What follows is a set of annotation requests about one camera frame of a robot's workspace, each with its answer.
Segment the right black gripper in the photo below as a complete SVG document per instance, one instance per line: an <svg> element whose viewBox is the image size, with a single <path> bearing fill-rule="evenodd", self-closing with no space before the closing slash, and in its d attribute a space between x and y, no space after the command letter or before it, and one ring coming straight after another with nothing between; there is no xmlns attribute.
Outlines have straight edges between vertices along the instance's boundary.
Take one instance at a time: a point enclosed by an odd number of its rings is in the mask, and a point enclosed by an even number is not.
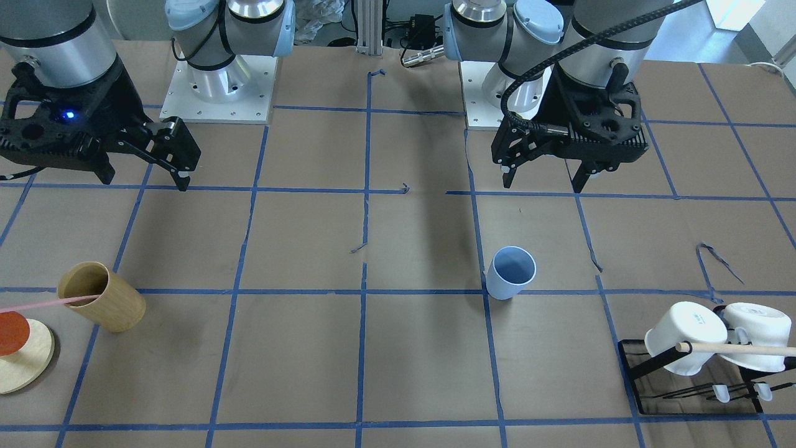
<svg viewBox="0 0 796 448"><path fill-rule="evenodd" d="M74 88L45 86L20 62L2 108L3 158L26 166L92 171L104 185L116 170L108 154L134 155L168 171L187 191L201 149L183 120L149 119L119 57L97 80Z"/></svg>

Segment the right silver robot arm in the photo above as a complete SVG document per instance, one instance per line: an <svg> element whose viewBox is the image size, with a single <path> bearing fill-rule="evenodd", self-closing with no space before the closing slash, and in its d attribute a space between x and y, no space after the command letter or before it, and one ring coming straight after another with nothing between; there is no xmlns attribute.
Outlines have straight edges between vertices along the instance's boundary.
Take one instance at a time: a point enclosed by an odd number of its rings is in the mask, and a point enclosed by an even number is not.
<svg viewBox="0 0 796 448"><path fill-rule="evenodd" d="M167 1L174 60L205 102L241 99L255 88L244 59L283 57L295 39L293 1ZM168 171L186 191L201 150L182 118L148 117L91 1L3 1L2 46L14 79L2 106L2 158L25 167L88 171L102 184L111 153Z"/></svg>

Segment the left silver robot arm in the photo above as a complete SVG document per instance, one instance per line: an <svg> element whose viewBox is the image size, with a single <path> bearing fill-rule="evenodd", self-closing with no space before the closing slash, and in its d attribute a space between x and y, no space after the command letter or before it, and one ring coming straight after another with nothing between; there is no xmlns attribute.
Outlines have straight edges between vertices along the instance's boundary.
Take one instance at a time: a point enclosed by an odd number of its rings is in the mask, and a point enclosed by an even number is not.
<svg viewBox="0 0 796 448"><path fill-rule="evenodd" d="M570 16L549 1L447 5L446 57L492 65L481 90L502 113L490 151L505 188L540 156L579 161L580 192L646 153L633 79L671 11L671 1L576 1Z"/></svg>

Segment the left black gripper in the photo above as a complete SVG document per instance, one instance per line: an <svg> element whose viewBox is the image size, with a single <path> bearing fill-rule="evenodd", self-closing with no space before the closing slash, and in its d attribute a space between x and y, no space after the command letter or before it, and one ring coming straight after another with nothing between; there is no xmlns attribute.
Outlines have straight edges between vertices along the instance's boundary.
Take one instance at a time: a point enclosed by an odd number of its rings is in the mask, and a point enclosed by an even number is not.
<svg viewBox="0 0 796 448"><path fill-rule="evenodd" d="M555 66L538 113L528 127L501 120L491 144L493 162L501 166L503 187L509 189L516 170L543 155L582 161L572 177L581 193L592 175L606 164L629 164L648 150L640 117L640 97L624 62L608 66L608 84L595 88Z"/></svg>

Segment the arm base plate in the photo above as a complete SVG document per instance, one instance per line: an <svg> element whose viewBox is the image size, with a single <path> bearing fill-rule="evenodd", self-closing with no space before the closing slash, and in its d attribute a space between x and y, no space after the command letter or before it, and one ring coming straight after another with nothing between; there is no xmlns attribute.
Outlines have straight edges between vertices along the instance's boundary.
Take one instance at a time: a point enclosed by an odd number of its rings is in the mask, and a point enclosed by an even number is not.
<svg viewBox="0 0 796 448"><path fill-rule="evenodd" d="M542 77L521 85L510 96L508 108L524 119L534 119L540 108L552 74L551 68ZM461 92L465 105L467 128L475 131L495 131L503 119L500 95L514 79L500 71L496 63L461 62Z"/></svg>
<svg viewBox="0 0 796 448"><path fill-rule="evenodd" d="M267 124L279 59L238 55L213 71L177 62L159 117L194 124Z"/></svg>

